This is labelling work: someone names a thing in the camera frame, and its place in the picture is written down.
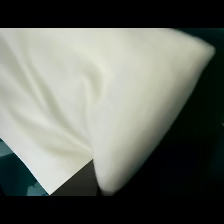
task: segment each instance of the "pillow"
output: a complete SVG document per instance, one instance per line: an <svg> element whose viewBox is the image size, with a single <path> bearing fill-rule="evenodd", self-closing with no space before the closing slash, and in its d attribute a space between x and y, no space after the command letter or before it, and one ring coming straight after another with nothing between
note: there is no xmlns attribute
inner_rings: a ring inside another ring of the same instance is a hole
<svg viewBox="0 0 224 224"><path fill-rule="evenodd" d="M94 158L119 190L214 54L172 29L1 29L0 137L51 194Z"/></svg>

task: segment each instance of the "white cushion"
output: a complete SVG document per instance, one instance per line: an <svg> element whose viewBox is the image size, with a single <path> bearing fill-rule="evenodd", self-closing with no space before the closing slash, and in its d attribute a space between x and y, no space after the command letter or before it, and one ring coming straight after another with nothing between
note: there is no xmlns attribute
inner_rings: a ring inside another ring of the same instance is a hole
<svg viewBox="0 0 224 224"><path fill-rule="evenodd" d="M120 189L214 54L171 29L1 29L0 137L50 194L94 158Z"/></svg>

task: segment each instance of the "white pillow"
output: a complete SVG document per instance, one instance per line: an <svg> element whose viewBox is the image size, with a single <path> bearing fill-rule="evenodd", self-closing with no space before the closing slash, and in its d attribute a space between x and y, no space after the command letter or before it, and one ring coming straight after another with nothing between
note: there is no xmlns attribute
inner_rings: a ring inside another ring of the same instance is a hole
<svg viewBox="0 0 224 224"><path fill-rule="evenodd" d="M49 194L92 157L113 193L158 145L213 54L171 29L1 29L0 137Z"/></svg>

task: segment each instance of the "white sheet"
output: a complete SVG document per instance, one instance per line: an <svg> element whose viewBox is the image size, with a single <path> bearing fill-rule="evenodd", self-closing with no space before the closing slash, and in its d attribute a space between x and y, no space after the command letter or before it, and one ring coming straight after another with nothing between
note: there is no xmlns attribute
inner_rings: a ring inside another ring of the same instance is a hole
<svg viewBox="0 0 224 224"><path fill-rule="evenodd" d="M0 137L49 194L92 158L100 187L115 192L213 54L171 29L1 29Z"/></svg>

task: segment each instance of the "pillowcase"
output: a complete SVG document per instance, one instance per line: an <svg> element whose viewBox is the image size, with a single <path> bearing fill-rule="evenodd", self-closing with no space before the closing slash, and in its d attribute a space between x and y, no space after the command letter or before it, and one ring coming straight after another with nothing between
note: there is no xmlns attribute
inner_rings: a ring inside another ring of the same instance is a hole
<svg viewBox="0 0 224 224"><path fill-rule="evenodd" d="M94 158L107 193L144 163L214 48L172 29L1 29L0 137L51 194Z"/></svg>

